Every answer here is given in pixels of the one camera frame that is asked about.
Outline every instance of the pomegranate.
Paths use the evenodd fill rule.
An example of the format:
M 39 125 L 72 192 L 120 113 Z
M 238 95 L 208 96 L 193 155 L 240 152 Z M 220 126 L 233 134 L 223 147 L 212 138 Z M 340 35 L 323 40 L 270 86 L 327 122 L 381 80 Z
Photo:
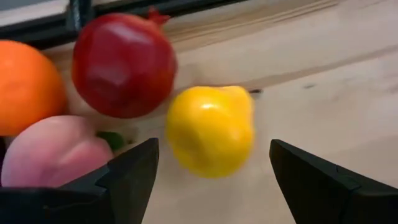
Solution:
M 107 14 L 81 31 L 73 51 L 77 92 L 101 114 L 135 118 L 170 94 L 177 61 L 161 25 L 169 16 L 154 8 L 149 18 Z

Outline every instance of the wooden table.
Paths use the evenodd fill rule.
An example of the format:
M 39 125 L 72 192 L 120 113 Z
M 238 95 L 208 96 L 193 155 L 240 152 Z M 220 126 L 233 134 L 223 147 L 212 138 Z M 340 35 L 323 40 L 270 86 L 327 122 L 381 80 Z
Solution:
M 177 164 L 164 139 L 168 102 L 134 120 L 98 115 L 70 83 L 73 45 L 45 52 L 65 77 L 73 113 L 136 143 L 160 139 L 145 224 L 294 223 L 268 158 L 274 138 L 398 187 L 398 1 L 303 1 L 308 4 L 290 9 L 251 0 L 165 26 L 180 65 L 173 95 L 194 85 L 264 90 L 255 96 L 254 153 L 225 179 L 200 179 Z M 48 4 L 54 10 L 65 6 Z M 49 13 L 19 12 L 24 10 L 27 17 Z M 21 16 L 2 12 L 0 21 L 25 19 Z

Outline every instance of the pink fruit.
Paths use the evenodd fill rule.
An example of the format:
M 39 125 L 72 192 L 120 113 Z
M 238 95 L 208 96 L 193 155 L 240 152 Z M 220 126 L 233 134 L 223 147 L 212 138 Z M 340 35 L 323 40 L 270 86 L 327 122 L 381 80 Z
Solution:
M 2 166 L 4 187 L 59 187 L 113 158 L 106 141 L 84 118 L 54 116 L 23 131 Z

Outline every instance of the pomegranate crown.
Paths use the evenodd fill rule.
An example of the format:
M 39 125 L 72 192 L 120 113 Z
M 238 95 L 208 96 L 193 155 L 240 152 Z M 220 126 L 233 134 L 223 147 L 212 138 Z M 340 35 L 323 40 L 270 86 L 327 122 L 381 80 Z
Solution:
M 148 20 L 154 22 L 158 26 L 162 26 L 170 19 L 168 15 L 161 15 L 155 6 L 149 7 Z

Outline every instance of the orange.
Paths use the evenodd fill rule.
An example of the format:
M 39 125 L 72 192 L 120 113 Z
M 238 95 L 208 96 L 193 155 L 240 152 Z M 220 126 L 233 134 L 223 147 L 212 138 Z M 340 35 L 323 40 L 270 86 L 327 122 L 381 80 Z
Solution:
M 64 112 L 65 87 L 55 65 L 35 48 L 0 40 L 0 136 Z

